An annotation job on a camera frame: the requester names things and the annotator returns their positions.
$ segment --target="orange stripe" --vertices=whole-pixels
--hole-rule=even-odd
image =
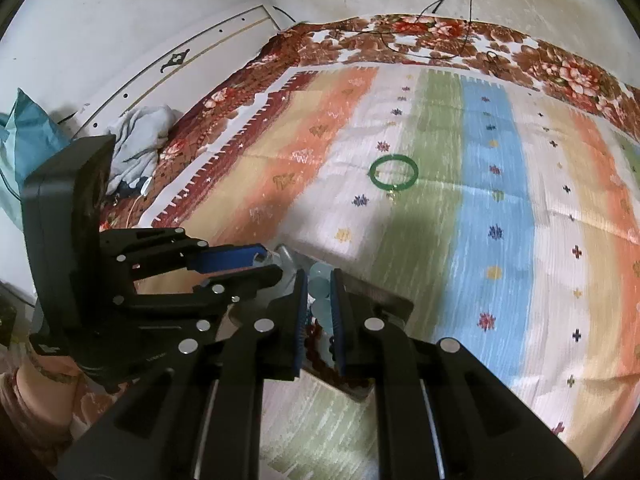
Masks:
[[[348,68],[331,75],[319,106],[298,122],[291,141],[277,152],[248,150],[247,156],[268,157],[260,185],[244,199],[217,244],[247,244],[273,238],[284,215],[315,179],[338,131],[368,91],[377,68]]]
[[[573,119],[582,140],[593,149],[591,159],[603,189],[609,210],[608,228],[616,234],[620,293],[622,295],[622,325],[618,373],[640,372],[640,316],[636,305],[640,301],[640,246],[631,240],[638,236],[638,224],[630,208],[629,190],[616,171],[616,163],[602,139],[598,127],[586,115],[574,112]]]
[[[576,385],[579,390],[566,443],[585,470],[591,470],[603,435],[610,434],[616,425],[613,408],[624,394],[624,388],[615,379],[623,311],[616,236],[610,227],[606,190],[602,189],[598,171],[592,167],[594,147],[584,142],[577,131],[570,108],[556,102],[546,102],[545,108],[559,133],[566,169],[574,182],[572,192],[580,203],[578,218],[587,265],[584,299],[589,302],[589,337],[585,341],[584,370]],[[566,250],[571,247],[572,240],[567,240]]]

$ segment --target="crumpled cloth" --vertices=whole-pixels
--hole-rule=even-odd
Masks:
[[[148,180],[158,165],[158,150],[167,142],[174,122],[174,111],[165,105],[135,108],[107,126],[105,134],[116,136],[107,195],[140,191],[139,184]]]

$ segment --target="bed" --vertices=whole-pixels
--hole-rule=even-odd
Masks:
[[[229,23],[275,31],[268,10]],[[193,38],[153,61],[152,84],[92,100],[80,134],[170,99],[168,75],[207,65]],[[402,14],[281,30],[215,88],[198,84],[148,194],[106,203],[102,229],[286,243],[405,296],[410,336],[459,339],[593,469],[640,400],[640,89],[507,27]],[[400,192],[369,175],[391,154],[418,167]],[[375,177],[403,181],[406,165]],[[79,427],[111,402],[81,394]],[[374,406],[307,373],[268,383],[261,459],[285,478],[375,478]]]

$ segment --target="metal bolt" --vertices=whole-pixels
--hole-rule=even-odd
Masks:
[[[195,352],[198,348],[198,342],[195,339],[183,339],[178,345],[178,350],[183,354]]]
[[[460,350],[460,343],[452,337],[447,337],[440,342],[440,348],[442,348],[445,352],[455,354],[458,350]]]
[[[273,330],[274,326],[276,326],[276,324],[267,317],[263,317],[254,323],[254,328],[258,332],[268,332],[269,330]]]
[[[377,332],[385,327],[385,322],[379,317],[370,317],[364,322],[364,327],[372,332]]]
[[[211,328],[211,323],[206,319],[201,319],[196,323],[196,328],[201,332],[206,332],[207,330],[209,330],[209,328]]]

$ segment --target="teal bag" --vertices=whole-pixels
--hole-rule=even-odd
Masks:
[[[0,207],[20,231],[24,179],[69,142],[46,112],[18,88],[9,116],[0,114]]]

